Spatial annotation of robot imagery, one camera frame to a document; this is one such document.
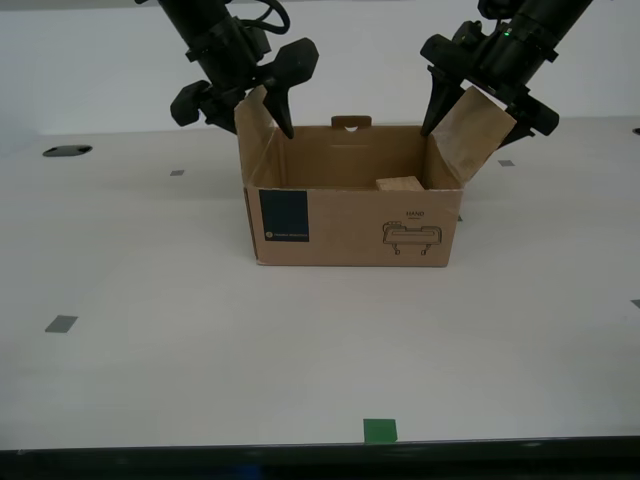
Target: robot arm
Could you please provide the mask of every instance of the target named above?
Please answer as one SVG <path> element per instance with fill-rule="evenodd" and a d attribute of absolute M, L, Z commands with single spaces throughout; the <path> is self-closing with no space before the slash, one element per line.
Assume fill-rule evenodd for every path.
<path fill-rule="evenodd" d="M 433 65 L 433 89 L 422 134 L 428 135 L 464 93 L 468 80 L 507 106 L 517 120 L 503 146 L 533 136 L 551 134 L 556 112 L 529 95 L 527 82 L 545 60 L 553 62 L 555 48 L 592 0 L 480 0 L 482 16 L 497 20 L 491 35 L 480 22 L 465 22 L 448 40 L 431 37 L 421 55 Z"/>
<path fill-rule="evenodd" d="M 147 0 L 136 0 L 142 4 Z M 255 20 L 232 17 L 226 4 L 232 0 L 159 0 L 178 33 L 189 46 L 187 58 L 198 62 L 209 82 L 185 87 L 171 104 L 171 115 L 184 127 L 198 121 L 200 112 L 208 124 L 236 133 L 233 111 L 246 91 L 264 85 L 264 104 L 289 138 L 293 137 L 289 113 L 289 89 L 306 82 L 318 61 L 315 44 L 308 38 L 280 49 L 272 63 L 258 65 L 271 51 L 265 31 L 278 35 L 290 26 L 278 0 L 258 0 L 269 9 Z M 275 11 L 282 26 L 264 20 Z"/>
<path fill-rule="evenodd" d="M 233 0 L 158 1 L 189 46 L 187 58 L 197 61 L 211 82 L 196 82 L 180 92 L 171 105 L 176 122 L 194 123 L 202 112 L 207 123 L 235 133 L 234 108 L 247 90 L 264 85 L 265 106 L 293 138 L 288 91 L 311 78 L 318 51 L 303 38 L 283 47 L 272 63 L 258 65 L 270 51 L 265 31 L 282 35 L 289 30 L 289 17 L 279 1 L 257 0 L 269 10 L 256 20 L 231 17 L 226 4 Z M 482 33 L 481 22 L 468 21 L 452 40 L 442 35 L 427 40 L 420 53 L 432 63 L 433 89 L 422 134 L 431 133 L 462 96 L 464 80 L 504 103 L 517 120 L 503 146 L 533 136 L 532 130 L 551 134 L 558 114 L 532 98 L 526 84 L 545 61 L 556 59 L 556 46 L 592 1 L 479 0 L 482 16 L 497 20 L 492 34 Z M 264 22 L 272 11 L 282 26 Z"/>

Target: white wall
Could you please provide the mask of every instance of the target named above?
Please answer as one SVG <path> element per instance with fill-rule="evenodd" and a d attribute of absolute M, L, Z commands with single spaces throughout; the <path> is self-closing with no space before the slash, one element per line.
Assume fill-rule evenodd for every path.
<path fill-rule="evenodd" d="M 4 112 L 0 106 L 0 159 L 26 147 L 37 135 L 35 130 Z"/>
<path fill-rule="evenodd" d="M 297 124 L 367 113 L 379 122 L 420 122 L 429 99 L 434 33 L 450 36 L 478 18 L 476 0 L 288 3 L 285 40 L 312 38 L 320 51 L 313 80 L 292 91 Z M 232 5 L 252 17 L 262 5 Z M 560 58 L 531 82 L 563 116 L 640 115 L 639 0 L 595 0 L 560 45 Z M 169 103 L 203 78 L 158 7 L 0 13 L 0 104 L 42 133 L 176 128 Z"/>

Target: printed diagram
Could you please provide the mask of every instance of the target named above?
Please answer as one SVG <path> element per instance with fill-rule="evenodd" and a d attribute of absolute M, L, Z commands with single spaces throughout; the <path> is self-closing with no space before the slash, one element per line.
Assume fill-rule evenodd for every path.
<path fill-rule="evenodd" d="M 400 255 L 401 245 L 424 245 L 421 255 L 426 255 L 431 245 L 440 245 L 442 229 L 440 227 L 407 227 L 402 222 L 387 222 L 382 226 L 382 243 L 391 245 L 396 255 Z"/>

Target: box flap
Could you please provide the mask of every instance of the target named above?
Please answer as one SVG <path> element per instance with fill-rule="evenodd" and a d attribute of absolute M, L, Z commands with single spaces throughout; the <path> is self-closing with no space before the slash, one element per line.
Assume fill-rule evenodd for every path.
<path fill-rule="evenodd" d="M 470 87 L 431 134 L 452 175 L 465 185 L 482 168 L 516 121 Z"/>
<path fill-rule="evenodd" d="M 235 110 L 242 181 L 246 185 L 273 136 L 275 126 L 262 102 L 267 91 L 260 86 L 238 104 Z"/>

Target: wooden block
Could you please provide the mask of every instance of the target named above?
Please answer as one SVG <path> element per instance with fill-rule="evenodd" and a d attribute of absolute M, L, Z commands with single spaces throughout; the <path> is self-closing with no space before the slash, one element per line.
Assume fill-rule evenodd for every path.
<path fill-rule="evenodd" d="M 405 190 L 424 192 L 424 188 L 416 177 L 381 178 L 376 180 L 378 190 Z"/>

